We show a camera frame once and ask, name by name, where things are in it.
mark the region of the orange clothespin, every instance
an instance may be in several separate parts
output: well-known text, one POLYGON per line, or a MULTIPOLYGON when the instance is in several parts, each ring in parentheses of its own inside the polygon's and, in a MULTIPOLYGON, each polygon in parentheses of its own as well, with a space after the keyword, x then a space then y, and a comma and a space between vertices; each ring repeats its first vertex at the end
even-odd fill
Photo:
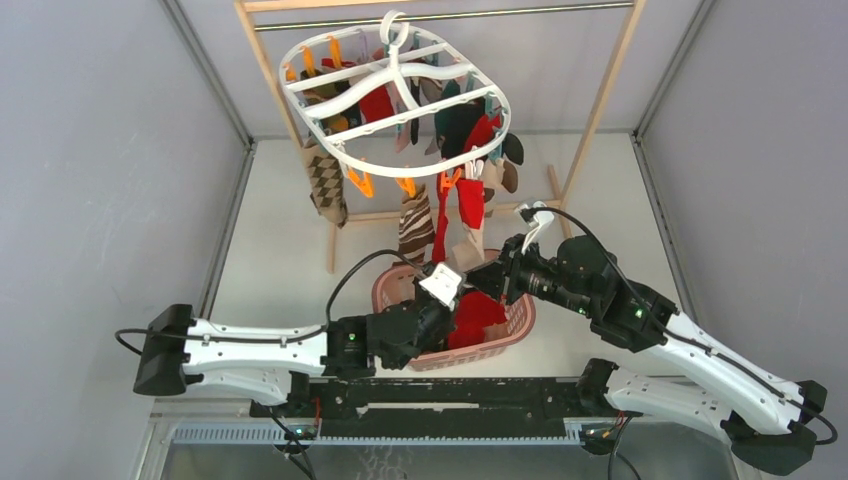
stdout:
POLYGON ((312 59, 312 50, 309 47, 300 47, 300 51, 303 52, 303 67, 306 69, 306 73, 309 74, 309 77, 314 77, 318 74, 315 71, 315 60, 312 59))
POLYGON ((291 67, 291 63, 287 63, 285 65, 286 68, 286 81, 294 82, 297 80, 297 74, 294 73, 294 69, 291 67))
POLYGON ((406 192, 409 195, 409 198, 412 198, 417 193, 417 189, 415 188, 415 180, 411 178, 396 178, 395 182, 397 182, 398 186, 401 190, 406 192))
POLYGON ((327 38, 330 39, 330 56, 333 57, 333 66, 340 69, 342 68, 342 47, 336 37, 327 35, 327 38))
POLYGON ((439 192, 444 194, 445 192, 447 192, 448 190, 453 188, 453 186, 456 185, 457 180, 459 180, 461 177, 462 177, 462 170, 460 170, 458 168, 456 170, 454 170, 453 176, 451 176, 451 177, 448 177, 447 173, 445 173, 445 172, 439 172, 439 177, 438 177, 439 192))
POLYGON ((356 170, 351 168, 350 170, 348 170, 347 175, 350 179, 350 182, 353 183, 354 186, 356 186, 356 188, 358 188, 363 195, 368 198, 374 197, 374 184, 371 183, 370 173, 362 172, 362 178, 359 178, 359 175, 356 173, 356 170))

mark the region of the cable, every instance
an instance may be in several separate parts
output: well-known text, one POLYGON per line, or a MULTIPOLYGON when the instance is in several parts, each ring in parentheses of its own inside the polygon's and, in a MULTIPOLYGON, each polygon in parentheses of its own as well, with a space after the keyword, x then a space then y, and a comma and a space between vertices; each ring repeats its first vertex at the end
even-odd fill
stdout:
MULTIPOLYGON (((147 330, 144 328, 122 328, 115 332, 115 340, 118 341, 121 345, 126 347, 128 350, 132 351, 136 355, 141 355, 141 351, 132 345, 130 345, 126 340, 122 337, 124 335, 129 334, 138 334, 144 335, 145 337, 164 337, 164 338, 173 338, 175 340, 186 340, 186 341, 198 341, 198 342, 222 342, 222 343, 244 343, 244 344, 252 344, 252 345, 279 345, 279 338, 241 338, 241 337, 219 337, 215 335, 210 335, 208 337, 204 335, 183 335, 179 333, 171 333, 171 332, 157 332, 154 330, 147 330)), ((301 341, 303 337, 308 337, 309 335, 303 335, 301 337, 289 338, 289 342, 297 342, 301 341)))
POLYGON ((123 347, 124 347, 124 348, 126 348, 127 350, 129 350, 129 351, 133 352, 134 354, 136 354, 136 355, 138 355, 138 356, 140 357, 140 356, 141 356, 141 350, 139 350, 139 349, 137 349, 137 348, 133 347, 132 345, 130 345, 130 344, 129 344, 129 342, 127 342, 126 340, 124 340, 123 338, 121 338, 121 335, 122 335, 122 333, 121 333, 121 331, 120 331, 120 330, 118 330, 117 332, 115 332, 115 340, 117 340, 117 341, 118 341, 118 343, 120 343, 121 345, 123 345, 123 347))
POLYGON ((333 293, 330 294, 330 298, 327 300, 327 308, 325 309, 325 313, 327 314, 327 323, 324 325, 324 327, 322 327, 322 328, 324 328, 324 331, 326 331, 327 327, 329 327, 330 322, 332 321, 332 319, 330 318, 330 309, 333 307, 333 302, 336 301, 336 297, 339 295, 339 292, 342 290, 342 287, 344 287, 345 284, 347 283, 347 281, 350 280, 350 278, 353 277, 353 275, 356 274, 356 272, 358 272, 360 268, 365 266, 366 263, 370 262, 371 260, 374 260, 377 257, 383 256, 383 255, 394 255, 395 257, 399 258, 403 263, 414 268, 416 271, 418 271, 418 272, 422 271, 421 266, 416 265, 410 259, 404 257, 403 254, 398 252, 397 250, 390 250, 390 249, 377 250, 376 252, 366 256, 365 258, 360 260, 356 265, 354 265, 353 268, 351 268, 344 275, 344 277, 342 277, 341 280, 339 280, 339 283, 336 285, 336 288, 333 289, 333 293))
POLYGON ((303 445, 300 444, 300 441, 297 439, 297 435, 295 435, 283 422, 281 422, 277 415, 274 413, 274 409, 271 407, 265 407, 268 410, 268 413, 271 414, 271 420, 277 424, 278 427, 283 429, 286 435, 289 436, 289 440, 293 440, 294 444, 297 445, 297 448, 300 449, 300 454, 303 455, 303 459, 306 460, 306 467, 303 466, 296 458, 292 458, 289 456, 289 461, 295 464, 297 468, 299 468, 309 480, 318 480, 318 477, 315 476, 315 468, 312 467, 312 461, 309 460, 309 455, 306 454, 306 449, 303 448, 303 445))
POLYGON ((816 412, 815 410, 813 410, 813 409, 811 409, 811 408, 809 408, 805 405, 802 405, 802 404, 796 402, 795 400, 793 400, 791 398, 787 398, 786 395, 783 392, 781 392, 780 390, 773 387, 770 383, 768 383, 767 381, 760 378, 759 375, 752 372, 751 369, 742 365, 741 363, 739 363, 735 359, 728 357, 727 355, 725 355, 721 352, 714 353, 712 351, 712 348, 710 348, 708 345, 705 345, 705 344, 703 344, 703 343, 701 343, 701 342, 699 342, 699 341, 697 341, 693 338, 686 338, 682 335, 678 335, 677 333, 672 332, 671 330, 668 329, 668 327, 663 325, 663 323, 660 322, 659 319, 651 311, 651 308, 648 306, 648 303, 645 301, 645 299, 642 298, 642 295, 640 295, 639 292, 636 291, 636 287, 633 286, 633 284, 630 282, 630 280, 627 278, 627 276, 624 275, 624 272, 621 271, 621 268, 616 264, 615 260, 613 260, 613 258, 610 256, 609 252, 604 247, 604 244, 601 243, 600 239, 598 239, 598 237, 594 233, 592 233, 592 231, 589 230, 589 227, 587 227, 585 224, 583 224, 583 222, 581 222, 580 220, 578 220, 577 218, 575 218, 574 216, 572 216, 571 214, 569 214, 569 213, 567 213, 563 210, 560 210, 558 208, 552 208, 552 207, 533 207, 533 208, 529 208, 527 210, 524 210, 524 212, 522 212, 522 214, 526 214, 526 215, 529 215, 530 217, 532 217, 532 215, 534 215, 536 212, 552 212, 552 213, 555 213, 557 215, 560 215, 562 217, 567 218, 569 221, 571 221, 573 224, 577 225, 581 230, 583 230, 583 232, 586 234, 586 236, 589 237, 593 242, 595 242, 595 244, 598 246, 598 248, 601 249, 601 253, 603 254, 607 263, 609 263, 610 267, 612 267, 612 269, 615 270, 615 273, 617 273, 618 276, 621 278, 621 281, 624 283, 624 286, 627 287, 628 291, 630 291, 630 294, 633 296, 633 299, 636 300, 636 302, 639 304, 639 307, 641 307, 648 314, 648 319, 651 320, 651 322, 654 323, 663 332, 663 334, 665 334, 665 335, 667 335, 667 336, 669 336, 669 337, 671 337, 671 338, 673 338, 673 339, 675 339, 679 342, 683 342, 687 345, 691 345, 695 348, 701 349, 707 355, 715 355, 716 358, 718 358, 719 360, 722 360, 725 363, 737 368, 740 372, 742 372, 745 375, 747 375, 748 377, 750 377, 752 380, 757 382, 760 386, 765 388, 769 393, 775 395, 780 400, 786 401, 787 403, 798 408, 799 410, 801 410, 805 414, 809 415, 810 417, 815 418, 815 419, 819 420, 820 422, 822 422, 824 424, 824 426, 827 427, 828 430, 830 430, 830 438, 826 438, 824 440, 816 440, 816 445, 830 445, 830 444, 833 444, 833 443, 836 442, 836 440, 839 438, 839 432, 836 430, 836 427, 830 421, 828 421, 824 416, 822 416, 819 412, 816 412))
POLYGON ((636 477, 636 480, 642 480, 642 476, 639 475, 639 471, 636 470, 636 467, 634 467, 633 464, 630 463, 630 460, 628 460, 627 457, 625 457, 624 455, 619 453, 618 458, 620 458, 621 461, 624 462, 625 465, 630 467, 630 471, 633 472, 633 475, 636 477))
POLYGON ((618 446, 621 444, 621 437, 622 435, 624 435, 624 430, 627 428, 628 425, 630 425, 631 420, 633 420, 633 417, 627 417, 627 420, 625 420, 624 423, 621 424, 621 428, 618 430, 618 436, 615 437, 615 443, 612 444, 612 451, 610 452, 609 461, 607 462, 607 480, 612 480, 612 466, 615 462, 616 456, 620 457, 624 461, 624 463, 627 464, 627 466, 630 467, 631 470, 633 470, 633 473, 636 474, 637 479, 642 480, 642 477, 639 476, 639 472, 636 471, 636 467, 634 467, 633 464, 630 463, 630 460, 627 460, 623 456, 618 455, 618 446))

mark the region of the metal rod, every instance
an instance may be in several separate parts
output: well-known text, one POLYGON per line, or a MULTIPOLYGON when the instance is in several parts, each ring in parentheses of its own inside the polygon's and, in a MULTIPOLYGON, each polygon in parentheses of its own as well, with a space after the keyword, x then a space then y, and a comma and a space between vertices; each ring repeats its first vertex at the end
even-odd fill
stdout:
MULTIPOLYGON (((433 20, 452 20, 456 18, 503 17, 507 15, 529 15, 535 13, 579 12, 585 10, 607 10, 613 8, 630 8, 635 2, 601 2, 584 3, 579 5, 559 5, 551 7, 507 8, 502 10, 486 10, 481 12, 437 13, 432 15, 404 15, 395 21, 429 22, 433 20)), ((352 18, 347 20, 325 20, 321 22, 268 23, 256 25, 257 32, 274 32, 278 30, 304 30, 308 28, 350 27, 353 25, 374 25, 382 22, 382 18, 352 18)))

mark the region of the plastic basket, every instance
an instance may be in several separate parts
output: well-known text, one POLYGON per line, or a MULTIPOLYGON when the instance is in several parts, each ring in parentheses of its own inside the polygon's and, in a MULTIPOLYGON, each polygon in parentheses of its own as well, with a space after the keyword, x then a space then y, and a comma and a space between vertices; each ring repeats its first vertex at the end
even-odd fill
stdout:
MULTIPOLYGON (((498 253, 497 250, 486 250, 486 257, 493 259, 498 253)), ((374 288, 371 291, 374 312, 382 312, 386 307, 411 300, 415 295, 415 287, 412 284, 414 279, 415 270, 408 265, 398 265, 383 272, 374 282, 374 288)), ((424 354, 410 361, 409 366, 421 372, 500 355, 508 346, 526 337, 533 328, 536 322, 536 306, 533 304, 533 299, 529 295, 524 295, 506 307, 506 318, 507 321, 504 324, 506 328, 493 329, 492 340, 471 347, 424 354)))

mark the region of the sock hanger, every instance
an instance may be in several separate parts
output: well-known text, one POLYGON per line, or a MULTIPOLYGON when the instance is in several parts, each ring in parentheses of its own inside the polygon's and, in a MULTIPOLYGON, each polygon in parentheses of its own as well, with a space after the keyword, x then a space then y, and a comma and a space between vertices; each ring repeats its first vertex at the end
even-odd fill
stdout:
POLYGON ((320 143, 330 155, 338 159, 339 163, 344 165, 345 171, 349 172, 351 169, 356 169, 357 172, 363 172, 356 174, 359 179, 356 184, 357 188, 361 186, 360 189, 366 195, 369 192, 373 194, 373 184, 369 188, 368 179, 370 176, 366 176, 366 173, 414 179, 434 175, 445 170, 451 171, 461 167, 466 162, 485 157, 493 152, 503 141, 504 135, 496 135, 488 143, 479 145, 475 152, 466 152, 444 162, 412 168, 365 162, 360 156, 353 156, 345 151, 346 142, 372 135, 386 128, 403 125, 415 118, 432 115, 456 105, 481 98, 486 99, 487 96, 491 96, 491 100, 497 100, 497 105, 500 105, 503 109, 504 115, 501 125, 503 131, 508 131, 511 120, 511 115, 507 113, 507 98, 497 85, 441 37, 428 30, 412 27, 408 22, 396 21, 400 15, 400 12, 390 11, 379 25, 359 25, 309 38, 289 50, 279 67, 280 74, 278 77, 281 90, 292 107, 292 113, 304 121, 316 142, 320 143), (341 54, 345 43, 349 41, 360 42, 365 47, 366 34, 372 32, 379 33, 384 48, 388 46, 388 58, 375 60, 366 56, 365 63, 362 65, 338 68, 339 64, 342 67, 344 66, 341 54), (400 48, 405 44, 410 33, 412 34, 412 44, 415 45, 417 42, 419 48, 400 53, 400 48), (318 75, 320 72, 314 63, 313 49, 322 45, 327 45, 323 48, 329 48, 333 57, 333 64, 337 67, 337 70, 318 75), (448 64, 445 66, 437 66, 442 52, 449 55, 454 61, 447 62, 448 64), (292 68, 292 65, 296 64, 296 57, 300 57, 307 74, 311 78, 298 80, 299 75, 292 68), (425 62, 416 61, 420 59, 425 59, 425 62), (412 93, 406 81, 408 77, 419 77, 439 82, 463 76, 467 76, 471 80, 466 84, 464 92, 424 106, 419 105, 412 98, 412 93), (358 81, 332 99, 312 105, 306 105, 300 100, 299 95, 304 91, 354 78, 357 78, 358 81), (404 111, 344 131, 334 130, 330 134, 326 134, 324 129, 321 128, 321 120, 341 114, 356 105, 363 97, 386 84, 395 86, 400 99, 399 103, 405 107, 405 109, 402 108, 404 111))

